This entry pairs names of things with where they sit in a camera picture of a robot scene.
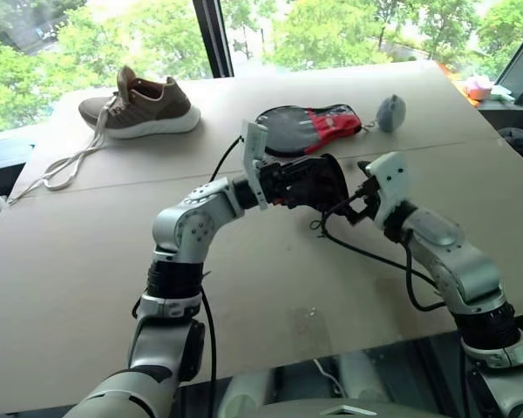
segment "shoe tongue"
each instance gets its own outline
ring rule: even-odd
[[[132,71],[132,69],[128,66],[122,67],[122,69],[119,71],[119,75],[117,77],[117,85],[119,87],[119,95],[124,101],[124,103],[130,102],[130,95],[128,93],[128,90],[130,88],[130,83],[136,78],[135,72]]]

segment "window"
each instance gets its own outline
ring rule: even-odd
[[[434,59],[492,81],[523,42],[523,0],[221,0],[234,74]]]
[[[0,131],[39,124],[68,91],[113,86],[122,64],[211,77],[191,0],[0,0]]]

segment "sneaker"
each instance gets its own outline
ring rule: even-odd
[[[173,78],[165,84],[137,78],[127,66],[120,70],[116,98],[108,106],[104,134],[111,138],[136,138],[155,133],[191,131],[200,121],[200,110],[192,106]],[[79,113],[93,129],[103,107],[112,98],[89,98]]]

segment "white shoe sole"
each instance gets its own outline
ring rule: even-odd
[[[105,129],[105,135],[111,138],[130,139],[155,135],[158,133],[182,133],[191,131],[200,122],[201,112],[191,106],[186,114],[177,118],[149,120],[141,124],[120,129]]]

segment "white shoelace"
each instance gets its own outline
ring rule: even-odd
[[[93,138],[89,142],[89,144],[83,149],[78,152],[73,153],[70,157],[61,158],[52,164],[50,164],[46,170],[44,170],[44,173],[41,177],[34,180],[29,184],[25,190],[20,192],[15,198],[10,199],[8,203],[10,205],[14,205],[17,203],[23,196],[31,192],[32,190],[36,189],[40,185],[44,185],[47,189],[55,192],[57,190],[62,190],[71,185],[73,181],[76,179],[76,176],[79,172],[79,167],[81,166],[81,163],[83,163],[85,157],[87,157],[90,154],[93,154],[95,151],[100,150],[103,147],[103,144],[105,142],[105,126],[106,126],[106,119],[109,109],[111,108],[112,104],[114,103],[116,96],[113,96],[108,102],[105,103],[103,108],[101,109],[101,112],[98,114],[97,118],[97,126],[95,126],[95,132],[93,133]],[[59,172],[63,171],[68,166],[75,163],[75,166],[73,170],[71,171],[68,178],[61,182],[53,185],[51,183],[51,179],[56,176]]]

